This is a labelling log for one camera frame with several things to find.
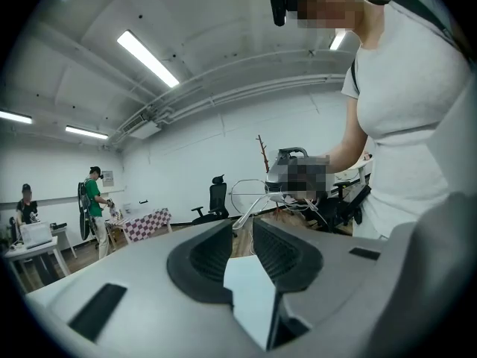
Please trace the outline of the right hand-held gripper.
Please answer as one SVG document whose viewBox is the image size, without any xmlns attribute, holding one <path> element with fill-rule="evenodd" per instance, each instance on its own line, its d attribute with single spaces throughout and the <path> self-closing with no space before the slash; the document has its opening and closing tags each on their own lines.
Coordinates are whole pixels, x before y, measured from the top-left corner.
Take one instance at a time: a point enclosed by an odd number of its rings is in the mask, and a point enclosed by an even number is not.
<svg viewBox="0 0 477 358">
<path fill-rule="evenodd" d="M 268 192 L 280 192 L 298 201 L 329 197 L 332 169 L 329 156 L 302 151 L 278 154 L 265 180 Z"/>
</svg>

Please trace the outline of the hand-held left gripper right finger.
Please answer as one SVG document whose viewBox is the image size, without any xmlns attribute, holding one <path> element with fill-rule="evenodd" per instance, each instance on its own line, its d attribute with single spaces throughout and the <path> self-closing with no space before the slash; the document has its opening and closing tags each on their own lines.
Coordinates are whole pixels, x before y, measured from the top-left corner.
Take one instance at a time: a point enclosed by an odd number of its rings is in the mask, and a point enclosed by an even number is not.
<svg viewBox="0 0 477 358">
<path fill-rule="evenodd" d="M 376 349 L 387 242 L 257 219 L 253 244 L 275 286 L 268 351 Z"/>
</svg>

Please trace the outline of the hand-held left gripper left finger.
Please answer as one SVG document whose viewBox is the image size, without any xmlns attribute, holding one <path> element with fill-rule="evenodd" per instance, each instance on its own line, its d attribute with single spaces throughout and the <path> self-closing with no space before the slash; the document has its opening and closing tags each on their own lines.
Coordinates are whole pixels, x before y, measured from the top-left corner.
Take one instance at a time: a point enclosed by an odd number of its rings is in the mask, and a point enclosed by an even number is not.
<svg viewBox="0 0 477 358">
<path fill-rule="evenodd" d="M 223 220 L 135 242 L 26 296 L 73 357 L 258 357 L 224 286 L 232 226 Z"/>
</svg>

